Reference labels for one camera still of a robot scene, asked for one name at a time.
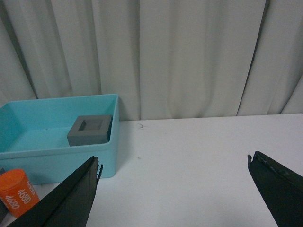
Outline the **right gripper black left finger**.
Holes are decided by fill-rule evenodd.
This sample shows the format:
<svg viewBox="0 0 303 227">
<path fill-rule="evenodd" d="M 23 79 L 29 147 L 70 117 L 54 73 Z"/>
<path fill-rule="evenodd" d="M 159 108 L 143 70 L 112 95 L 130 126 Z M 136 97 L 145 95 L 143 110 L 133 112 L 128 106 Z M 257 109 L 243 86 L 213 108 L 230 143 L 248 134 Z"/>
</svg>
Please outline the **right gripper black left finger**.
<svg viewBox="0 0 303 227">
<path fill-rule="evenodd" d="M 103 166 L 90 157 L 10 227 L 84 227 Z"/>
</svg>

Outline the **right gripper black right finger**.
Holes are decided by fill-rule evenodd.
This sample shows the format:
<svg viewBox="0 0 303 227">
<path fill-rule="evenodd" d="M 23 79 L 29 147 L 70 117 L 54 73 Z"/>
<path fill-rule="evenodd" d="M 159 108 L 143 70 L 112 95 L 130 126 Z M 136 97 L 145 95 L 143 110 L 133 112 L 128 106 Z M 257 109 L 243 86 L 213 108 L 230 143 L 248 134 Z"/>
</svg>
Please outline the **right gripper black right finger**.
<svg viewBox="0 0 303 227">
<path fill-rule="evenodd" d="M 279 227 L 303 225 L 303 177 L 260 151 L 248 155 L 249 173 Z"/>
</svg>

